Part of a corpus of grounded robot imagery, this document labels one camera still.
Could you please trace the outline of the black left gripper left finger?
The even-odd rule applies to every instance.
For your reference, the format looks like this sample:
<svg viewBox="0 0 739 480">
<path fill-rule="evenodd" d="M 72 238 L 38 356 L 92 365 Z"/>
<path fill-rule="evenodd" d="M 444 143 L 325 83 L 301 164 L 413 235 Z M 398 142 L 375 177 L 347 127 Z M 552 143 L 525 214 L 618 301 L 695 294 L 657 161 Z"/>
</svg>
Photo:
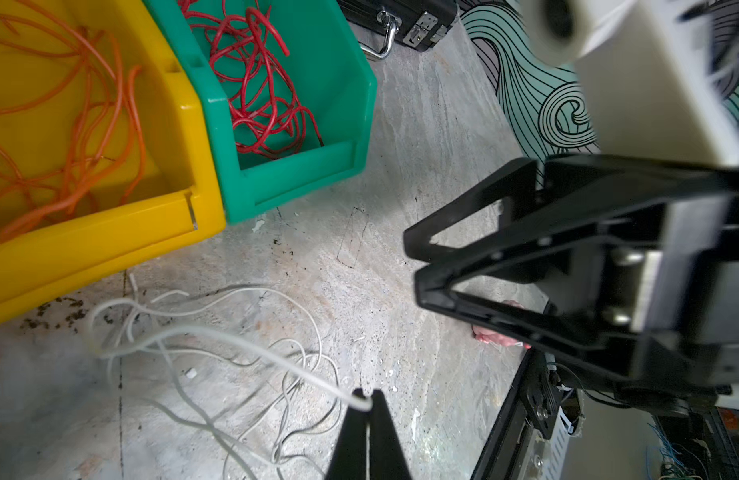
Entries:
<svg viewBox="0 0 739 480">
<path fill-rule="evenodd" d="M 369 463 L 370 412 L 347 409 L 325 480 L 365 480 Z"/>
</svg>

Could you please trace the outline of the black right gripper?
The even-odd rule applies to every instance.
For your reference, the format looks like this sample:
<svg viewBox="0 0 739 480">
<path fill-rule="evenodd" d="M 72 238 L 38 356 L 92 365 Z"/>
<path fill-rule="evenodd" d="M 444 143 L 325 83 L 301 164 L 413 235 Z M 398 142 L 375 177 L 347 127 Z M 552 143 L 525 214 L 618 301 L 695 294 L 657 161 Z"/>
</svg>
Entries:
<svg viewBox="0 0 739 480">
<path fill-rule="evenodd" d="M 547 351 L 593 385 L 677 396 L 739 385 L 737 191 L 739 167 L 561 155 L 539 179 L 535 161 L 515 159 L 405 230 L 405 254 L 431 263 L 415 301 Z M 433 243 L 499 202 L 501 233 Z M 553 315 L 453 289 L 535 260 L 549 264 Z"/>
</svg>

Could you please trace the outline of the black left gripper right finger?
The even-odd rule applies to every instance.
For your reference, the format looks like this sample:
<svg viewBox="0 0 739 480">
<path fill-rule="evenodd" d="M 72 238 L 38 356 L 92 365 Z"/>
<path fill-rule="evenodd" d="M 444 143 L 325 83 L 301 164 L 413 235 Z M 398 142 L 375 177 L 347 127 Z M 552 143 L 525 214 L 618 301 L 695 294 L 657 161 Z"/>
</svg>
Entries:
<svg viewBox="0 0 739 480">
<path fill-rule="evenodd" d="M 369 412 L 369 479 L 411 480 L 411 472 L 393 424 L 385 394 L 371 394 L 373 408 Z"/>
</svg>

